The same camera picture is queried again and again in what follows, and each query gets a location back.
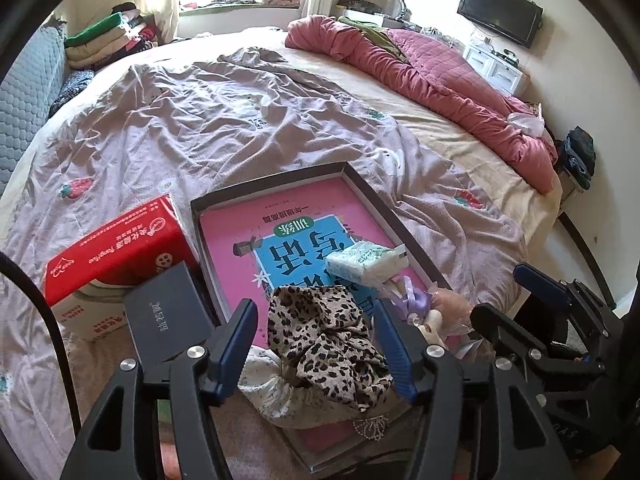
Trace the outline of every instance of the windowsill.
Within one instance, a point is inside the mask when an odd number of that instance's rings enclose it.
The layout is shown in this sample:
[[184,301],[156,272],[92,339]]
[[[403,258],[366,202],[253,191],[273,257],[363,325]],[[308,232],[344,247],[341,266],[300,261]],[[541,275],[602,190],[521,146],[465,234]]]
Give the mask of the windowsill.
[[230,12],[237,9],[299,9],[300,6],[283,7],[269,6],[265,4],[217,4],[207,7],[198,7],[197,9],[181,10],[181,16],[197,16],[199,14],[218,14],[220,12]]

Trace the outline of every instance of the green towel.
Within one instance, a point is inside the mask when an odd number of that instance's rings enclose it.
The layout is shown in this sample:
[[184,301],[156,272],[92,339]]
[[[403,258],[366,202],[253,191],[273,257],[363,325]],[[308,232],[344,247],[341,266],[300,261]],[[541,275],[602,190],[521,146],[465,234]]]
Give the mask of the green towel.
[[351,25],[351,27],[359,28],[362,35],[371,43],[380,48],[384,48],[389,54],[393,54],[403,63],[408,63],[407,58],[402,51],[393,44],[393,42],[384,33],[384,28],[374,25],[373,23],[354,22],[345,16],[338,18],[340,23]]
[[95,25],[91,27],[87,27],[85,30],[72,36],[71,38],[66,38],[65,48],[69,46],[80,46],[85,43],[89,43],[91,40],[94,40],[98,36],[103,35],[105,32],[109,32],[113,27],[117,27],[121,25],[122,21],[122,13],[116,12],[111,16],[107,16],[103,20],[100,20]]

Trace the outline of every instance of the television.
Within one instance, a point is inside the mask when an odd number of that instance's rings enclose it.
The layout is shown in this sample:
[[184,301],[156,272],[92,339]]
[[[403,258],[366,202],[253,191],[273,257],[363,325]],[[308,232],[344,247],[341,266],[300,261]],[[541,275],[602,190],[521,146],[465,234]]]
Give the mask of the television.
[[526,48],[542,24],[542,9],[529,0],[460,0],[458,14]]

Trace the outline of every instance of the stack of clothes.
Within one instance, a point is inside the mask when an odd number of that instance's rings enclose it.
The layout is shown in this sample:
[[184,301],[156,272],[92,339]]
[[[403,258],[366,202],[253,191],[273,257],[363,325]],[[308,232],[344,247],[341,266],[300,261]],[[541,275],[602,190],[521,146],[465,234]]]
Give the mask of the stack of clothes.
[[125,56],[152,48],[156,34],[155,25],[145,22],[135,4],[121,4],[100,22],[67,38],[66,58],[74,70],[100,70]]
[[556,140],[558,165],[569,173],[584,190],[591,188],[596,171],[593,138],[580,126],[569,132],[565,140]]

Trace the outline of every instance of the white cabinet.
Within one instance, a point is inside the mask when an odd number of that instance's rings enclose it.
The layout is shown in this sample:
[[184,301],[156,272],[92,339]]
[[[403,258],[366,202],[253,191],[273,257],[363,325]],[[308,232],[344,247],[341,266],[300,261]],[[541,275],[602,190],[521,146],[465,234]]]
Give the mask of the white cabinet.
[[529,84],[529,76],[522,70],[478,46],[469,45],[463,56],[476,72],[500,92],[520,97]]

